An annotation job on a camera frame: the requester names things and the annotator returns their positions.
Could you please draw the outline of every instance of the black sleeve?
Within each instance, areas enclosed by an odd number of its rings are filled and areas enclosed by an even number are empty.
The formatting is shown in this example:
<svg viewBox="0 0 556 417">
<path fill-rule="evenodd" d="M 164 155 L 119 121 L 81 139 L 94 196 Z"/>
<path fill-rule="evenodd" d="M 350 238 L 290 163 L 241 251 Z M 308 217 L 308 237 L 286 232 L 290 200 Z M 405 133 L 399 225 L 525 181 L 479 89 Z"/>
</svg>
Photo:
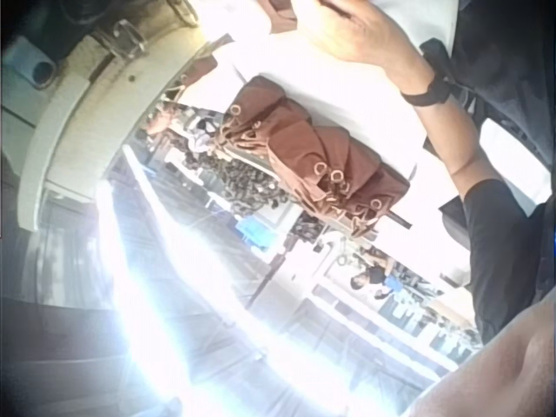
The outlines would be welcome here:
<svg viewBox="0 0 556 417">
<path fill-rule="evenodd" d="M 541 225 L 537 216 L 526 216 L 510 188 L 497 180 L 472 187 L 464 208 L 475 320 L 488 343 L 533 302 Z"/>
</svg>

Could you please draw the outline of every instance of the skin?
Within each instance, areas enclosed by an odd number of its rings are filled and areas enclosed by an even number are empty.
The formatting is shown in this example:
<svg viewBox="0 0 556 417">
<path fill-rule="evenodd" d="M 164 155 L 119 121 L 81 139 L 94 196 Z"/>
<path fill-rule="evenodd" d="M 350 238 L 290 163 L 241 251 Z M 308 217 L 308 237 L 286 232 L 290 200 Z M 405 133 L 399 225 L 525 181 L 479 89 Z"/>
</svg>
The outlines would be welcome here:
<svg viewBox="0 0 556 417">
<path fill-rule="evenodd" d="M 348 62 L 380 66 L 402 93 L 422 94 L 434 72 L 406 34 L 368 0 L 293 0 L 298 28 Z M 461 198 L 478 182 L 500 179 L 479 133 L 458 103 L 416 108 Z M 419 398 L 410 417 L 546 417 L 554 413 L 554 300 L 516 317 L 458 371 Z"/>
</svg>

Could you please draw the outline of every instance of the wrist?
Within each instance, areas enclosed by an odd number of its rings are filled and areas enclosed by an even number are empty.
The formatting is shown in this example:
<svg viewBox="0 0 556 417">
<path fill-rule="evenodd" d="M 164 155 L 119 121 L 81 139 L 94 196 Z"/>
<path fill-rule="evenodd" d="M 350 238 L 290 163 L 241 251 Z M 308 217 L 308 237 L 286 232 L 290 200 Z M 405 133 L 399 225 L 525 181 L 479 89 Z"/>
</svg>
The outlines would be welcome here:
<svg viewBox="0 0 556 417">
<path fill-rule="evenodd" d="M 385 69 L 387 77 L 400 93 L 408 96 L 425 94 L 435 77 L 433 68 L 425 58 L 416 51 L 415 55 L 397 69 Z"/>
</svg>

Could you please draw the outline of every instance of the black shirt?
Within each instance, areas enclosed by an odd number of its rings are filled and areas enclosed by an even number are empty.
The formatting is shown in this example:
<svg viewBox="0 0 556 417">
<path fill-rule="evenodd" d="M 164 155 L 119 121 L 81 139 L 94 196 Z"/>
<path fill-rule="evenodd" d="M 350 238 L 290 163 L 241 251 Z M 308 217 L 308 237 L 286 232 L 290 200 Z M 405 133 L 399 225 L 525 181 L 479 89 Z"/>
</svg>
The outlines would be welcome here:
<svg viewBox="0 0 556 417">
<path fill-rule="evenodd" d="M 553 197 L 527 217 L 507 185 L 486 180 L 464 200 L 475 320 L 488 343 L 554 287 Z"/>
</svg>

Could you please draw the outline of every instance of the black wristband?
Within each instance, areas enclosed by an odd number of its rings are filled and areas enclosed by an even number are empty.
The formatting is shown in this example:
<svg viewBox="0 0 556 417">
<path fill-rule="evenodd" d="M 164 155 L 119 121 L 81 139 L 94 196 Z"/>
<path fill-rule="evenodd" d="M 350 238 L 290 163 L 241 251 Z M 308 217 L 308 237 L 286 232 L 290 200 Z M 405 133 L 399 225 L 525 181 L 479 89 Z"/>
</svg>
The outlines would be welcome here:
<svg viewBox="0 0 556 417">
<path fill-rule="evenodd" d="M 448 97 L 450 97 L 450 94 L 450 85 L 444 81 L 443 76 L 436 75 L 431 85 L 428 86 L 428 90 L 425 94 L 409 96 L 402 93 L 401 96 L 414 107 L 427 107 L 445 103 Z"/>
</svg>

